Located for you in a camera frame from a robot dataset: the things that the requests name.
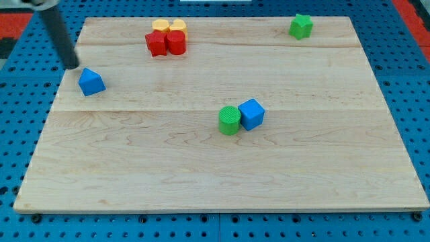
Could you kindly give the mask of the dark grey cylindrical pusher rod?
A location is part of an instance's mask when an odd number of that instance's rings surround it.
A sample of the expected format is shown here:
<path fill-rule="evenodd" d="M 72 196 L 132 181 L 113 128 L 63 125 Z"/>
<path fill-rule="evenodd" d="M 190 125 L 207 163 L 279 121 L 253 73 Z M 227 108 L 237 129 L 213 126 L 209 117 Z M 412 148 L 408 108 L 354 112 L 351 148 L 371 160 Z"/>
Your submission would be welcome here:
<path fill-rule="evenodd" d="M 79 59 L 57 5 L 40 11 L 40 17 L 65 69 L 76 69 Z"/>

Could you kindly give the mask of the grey rod mount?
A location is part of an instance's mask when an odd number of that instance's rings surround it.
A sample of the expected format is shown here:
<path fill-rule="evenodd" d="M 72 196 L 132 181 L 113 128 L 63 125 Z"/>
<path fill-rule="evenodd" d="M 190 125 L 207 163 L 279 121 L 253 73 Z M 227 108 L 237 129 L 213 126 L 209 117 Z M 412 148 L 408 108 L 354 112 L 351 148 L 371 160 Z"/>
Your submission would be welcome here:
<path fill-rule="evenodd" d="M 44 11 L 55 7 L 60 3 L 60 0 L 21 0 L 25 7 L 34 11 Z"/>

